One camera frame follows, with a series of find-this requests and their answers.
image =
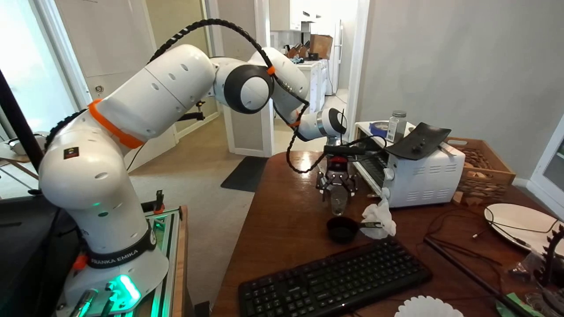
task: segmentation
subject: floor mat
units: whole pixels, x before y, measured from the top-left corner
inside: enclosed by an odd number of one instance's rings
[[[224,180],[222,189],[256,192],[261,184],[265,166],[266,159],[263,157],[245,157]]]

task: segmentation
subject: orange ring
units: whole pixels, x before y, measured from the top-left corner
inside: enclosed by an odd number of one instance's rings
[[[277,74],[277,69],[272,66],[272,67],[266,69],[266,73],[268,73],[270,76],[275,76],[275,74]]]
[[[113,125],[102,113],[99,113],[97,106],[101,104],[101,101],[102,99],[95,99],[94,103],[88,104],[90,117],[95,118],[109,134],[113,134],[127,148],[141,147],[143,141],[139,141],[134,136],[125,134],[116,125]]]

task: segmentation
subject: green light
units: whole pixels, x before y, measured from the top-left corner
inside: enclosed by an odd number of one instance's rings
[[[118,275],[109,282],[109,291],[113,293],[109,302],[113,314],[125,314],[136,309],[141,302],[141,293],[136,284],[127,275]]]
[[[88,316],[90,307],[92,307],[92,302],[88,302],[88,303],[78,312],[78,316]]]
[[[141,293],[138,291],[138,287],[134,286],[134,282],[131,282],[131,279],[127,275],[120,275],[120,282],[125,286],[132,302],[138,302],[141,298]]]

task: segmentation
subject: black cup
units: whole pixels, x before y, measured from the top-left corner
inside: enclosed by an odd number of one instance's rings
[[[328,221],[326,228],[335,243],[349,243],[358,233],[358,224],[347,217],[333,217]]]

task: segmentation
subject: black stand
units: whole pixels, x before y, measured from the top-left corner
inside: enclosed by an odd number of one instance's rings
[[[23,150],[27,152],[30,162],[34,164],[35,171],[39,171],[39,164],[42,159],[42,150],[39,148],[35,136],[25,120],[18,101],[12,96],[11,87],[7,85],[2,71],[0,71],[0,108],[4,110],[4,115],[11,122]]]

